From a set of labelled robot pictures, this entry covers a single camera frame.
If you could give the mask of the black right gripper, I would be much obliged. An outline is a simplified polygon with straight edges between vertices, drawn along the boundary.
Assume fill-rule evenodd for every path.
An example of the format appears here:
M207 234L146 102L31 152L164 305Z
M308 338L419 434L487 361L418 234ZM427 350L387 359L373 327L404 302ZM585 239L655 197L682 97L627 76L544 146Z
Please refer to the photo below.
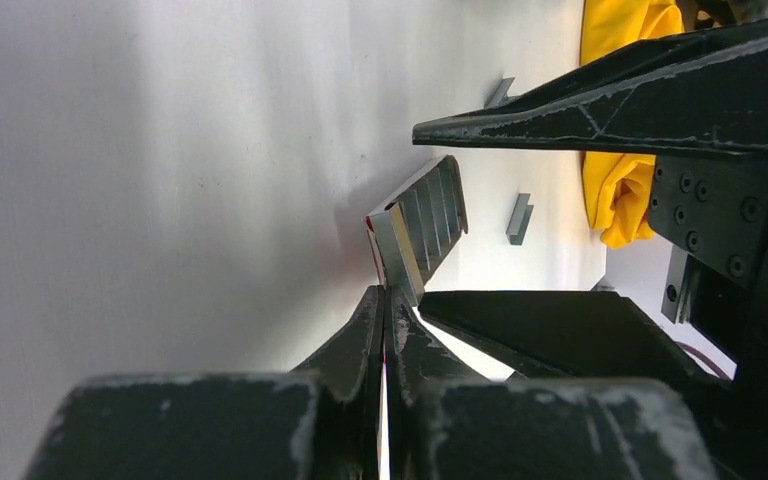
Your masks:
M727 475L768 479L768 156L655 162L652 229L685 255L668 297L735 363L700 421Z

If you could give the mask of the staple box with staples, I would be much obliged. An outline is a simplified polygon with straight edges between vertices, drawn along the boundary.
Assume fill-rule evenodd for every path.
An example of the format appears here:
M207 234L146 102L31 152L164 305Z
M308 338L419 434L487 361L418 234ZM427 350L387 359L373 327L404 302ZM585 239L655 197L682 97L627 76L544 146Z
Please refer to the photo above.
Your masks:
M431 159L368 213L364 225L380 283L418 306L428 281L468 232L456 158Z

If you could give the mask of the grey staple strip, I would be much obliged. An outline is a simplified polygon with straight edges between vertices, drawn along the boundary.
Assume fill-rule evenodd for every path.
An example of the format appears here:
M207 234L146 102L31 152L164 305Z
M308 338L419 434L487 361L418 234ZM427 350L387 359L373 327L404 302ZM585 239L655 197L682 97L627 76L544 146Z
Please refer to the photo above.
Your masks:
M530 223L534 205L530 193L519 193L506 228L506 237L512 246L521 246Z
M514 77L504 77L499 80L492 92L488 95L484 103L484 108L496 108L508 104L511 101L509 91L514 81Z

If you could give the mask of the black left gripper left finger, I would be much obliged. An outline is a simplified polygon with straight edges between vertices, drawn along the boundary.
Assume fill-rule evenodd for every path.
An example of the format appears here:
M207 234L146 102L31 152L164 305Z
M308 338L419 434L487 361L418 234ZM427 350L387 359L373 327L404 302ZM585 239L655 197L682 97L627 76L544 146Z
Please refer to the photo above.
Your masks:
M55 411L29 479L375 479L384 290L283 373L109 375Z

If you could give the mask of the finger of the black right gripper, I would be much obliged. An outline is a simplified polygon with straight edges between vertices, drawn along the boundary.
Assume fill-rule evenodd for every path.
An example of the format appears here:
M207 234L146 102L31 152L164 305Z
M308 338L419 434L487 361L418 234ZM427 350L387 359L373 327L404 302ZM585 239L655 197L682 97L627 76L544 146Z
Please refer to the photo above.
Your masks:
M417 145L768 154L768 19L629 44L508 102L415 125Z
M643 377L676 391L727 385L614 292L430 292L419 312L527 377Z

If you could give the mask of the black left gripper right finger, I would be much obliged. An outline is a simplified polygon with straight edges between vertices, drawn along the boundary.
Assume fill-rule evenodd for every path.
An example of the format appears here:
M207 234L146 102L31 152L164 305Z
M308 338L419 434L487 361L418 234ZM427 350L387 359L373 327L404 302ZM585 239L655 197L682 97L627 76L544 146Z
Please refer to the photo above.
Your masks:
M705 388L643 377L527 377L424 320L385 317L395 479L713 479L688 408Z

